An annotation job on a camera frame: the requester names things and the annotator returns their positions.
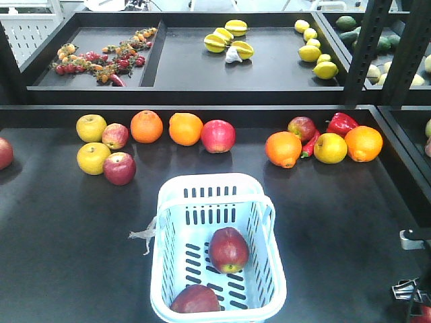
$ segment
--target yellow apple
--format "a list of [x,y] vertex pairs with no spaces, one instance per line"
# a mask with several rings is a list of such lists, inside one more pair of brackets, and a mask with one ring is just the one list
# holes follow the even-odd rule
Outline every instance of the yellow apple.
[[314,156],[325,164],[336,164],[347,155],[344,138],[336,133],[323,133],[314,144]]
[[104,143],[86,143],[78,151],[76,161],[79,168],[89,175],[103,173],[103,163],[110,155],[110,149]]
[[86,114],[76,122],[76,132],[79,138],[86,143],[95,143],[102,140],[106,121],[98,114]]

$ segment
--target black tray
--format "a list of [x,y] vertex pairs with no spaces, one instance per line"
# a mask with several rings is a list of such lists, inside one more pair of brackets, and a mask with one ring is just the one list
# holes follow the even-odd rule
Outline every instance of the black tray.
[[[352,48],[347,48],[339,39],[339,35],[342,33],[342,31],[338,30],[335,26],[335,22],[342,15],[352,16],[353,18],[355,18],[358,25],[360,25],[362,18],[364,17],[364,13],[358,12],[319,12],[319,17],[321,18],[322,23],[328,30],[328,33],[330,33],[334,41],[338,43],[339,48],[347,61],[351,62],[352,55],[354,52]],[[408,17],[408,12],[390,12],[387,16],[387,19],[385,20],[385,27],[382,31],[382,36],[389,36],[391,34],[397,34],[398,36],[401,36]],[[386,62],[393,60],[394,53],[395,52],[393,50],[390,50],[385,55],[376,55],[375,58],[372,60],[371,64],[376,65],[380,69],[380,72],[383,74],[383,65]],[[422,62],[420,63],[420,66],[417,71],[417,74],[424,78],[425,84],[421,86],[412,86],[405,99],[405,104],[429,104],[428,93],[431,85],[431,75],[425,72],[424,66],[425,58],[428,55],[431,55],[431,46],[427,48],[425,56],[422,58]],[[366,79],[364,86],[366,88],[366,91],[364,92],[364,102],[374,102],[376,104],[385,103],[380,98],[381,90],[383,88],[382,85],[373,85]]]
[[425,154],[425,125],[431,119],[429,106],[403,106],[394,109],[390,106],[379,107],[395,134],[409,151],[415,164],[431,184],[431,157]]
[[[148,106],[167,124],[183,107]],[[288,282],[284,307],[267,322],[404,322],[392,285],[420,275],[424,251],[405,251],[399,231],[429,226],[426,181],[373,106],[192,106],[204,121],[237,128],[230,153],[181,147],[165,131],[151,145],[124,148],[135,179],[113,186],[81,172],[77,118],[99,113],[128,124],[142,106],[2,106],[0,136],[15,161],[0,172],[0,312],[4,322],[161,322],[150,305],[151,256],[128,240],[156,214],[157,194],[182,174],[242,172],[275,204],[275,237]],[[290,170],[264,153],[270,134],[298,115],[321,131],[337,111],[378,129],[385,144],[366,164],[301,159]]]
[[[242,19],[250,30],[238,40],[249,42],[255,55],[227,64],[225,54],[208,52],[203,39],[230,19]],[[305,44],[294,31],[298,19],[318,32],[321,50],[333,57],[339,74],[331,80],[314,76],[314,63],[302,62]],[[98,86],[91,75],[56,75],[47,67],[67,42],[79,52],[118,44],[136,29],[159,28],[147,65],[122,76],[127,87]],[[337,104],[341,100],[346,61],[315,13],[94,13],[75,12],[41,46],[23,68],[35,104]]]

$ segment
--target red chili pepper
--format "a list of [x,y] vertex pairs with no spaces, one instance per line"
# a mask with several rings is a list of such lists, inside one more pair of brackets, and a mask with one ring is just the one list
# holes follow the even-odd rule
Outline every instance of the red chili pepper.
[[304,145],[304,147],[302,147],[301,158],[312,156],[312,153],[314,151],[314,144],[316,143],[320,135],[320,131],[316,129],[312,138],[308,141],[306,145]]
[[342,112],[337,112],[328,124],[327,133],[336,133],[344,138],[349,131],[357,126],[359,126],[359,124],[351,116]]
[[126,86],[126,83],[117,74],[111,74],[109,78],[116,86]]

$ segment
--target green vegetable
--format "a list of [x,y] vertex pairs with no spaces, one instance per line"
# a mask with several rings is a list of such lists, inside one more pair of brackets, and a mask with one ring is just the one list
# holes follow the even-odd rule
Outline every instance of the green vegetable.
[[380,37],[377,43],[377,54],[386,54],[391,49],[391,42],[386,37]]
[[393,34],[393,35],[388,36],[388,40],[391,43],[391,49],[393,49],[393,50],[397,49],[400,39],[401,39],[401,37],[398,36],[397,34]]
[[335,25],[344,32],[351,32],[357,26],[356,20],[350,15],[342,15],[337,19]]
[[345,44],[346,46],[350,46],[355,40],[358,39],[358,33],[356,32],[344,32],[343,34],[339,35],[339,39]]

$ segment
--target basket handle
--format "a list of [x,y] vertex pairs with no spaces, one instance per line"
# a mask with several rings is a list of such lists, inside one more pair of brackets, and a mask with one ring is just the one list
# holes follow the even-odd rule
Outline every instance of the basket handle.
[[275,208],[271,199],[264,194],[240,194],[171,199],[158,206],[157,214],[162,214],[167,209],[177,205],[232,204],[251,201],[258,202],[266,206],[266,208],[263,210],[261,221],[263,223],[263,227],[266,228],[267,235],[269,237],[274,230]]

